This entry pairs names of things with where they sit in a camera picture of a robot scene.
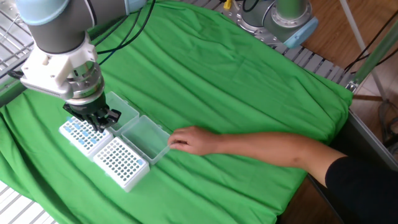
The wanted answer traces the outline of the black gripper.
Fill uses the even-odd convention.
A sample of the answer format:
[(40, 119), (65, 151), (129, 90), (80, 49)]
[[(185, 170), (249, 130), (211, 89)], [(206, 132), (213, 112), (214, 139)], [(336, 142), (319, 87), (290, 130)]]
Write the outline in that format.
[(121, 117), (120, 111), (108, 108), (104, 93), (91, 103), (84, 103), (82, 105), (65, 103), (63, 109), (76, 118), (83, 118), (96, 132), (101, 132), (101, 128), (108, 128), (115, 125)]

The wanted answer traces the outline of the bare person hand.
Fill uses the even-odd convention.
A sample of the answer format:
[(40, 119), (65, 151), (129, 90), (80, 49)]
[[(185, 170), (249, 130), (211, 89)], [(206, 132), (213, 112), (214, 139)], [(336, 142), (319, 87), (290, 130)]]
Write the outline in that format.
[(176, 129), (168, 139), (171, 149), (204, 156), (222, 152), (222, 137), (198, 126)]

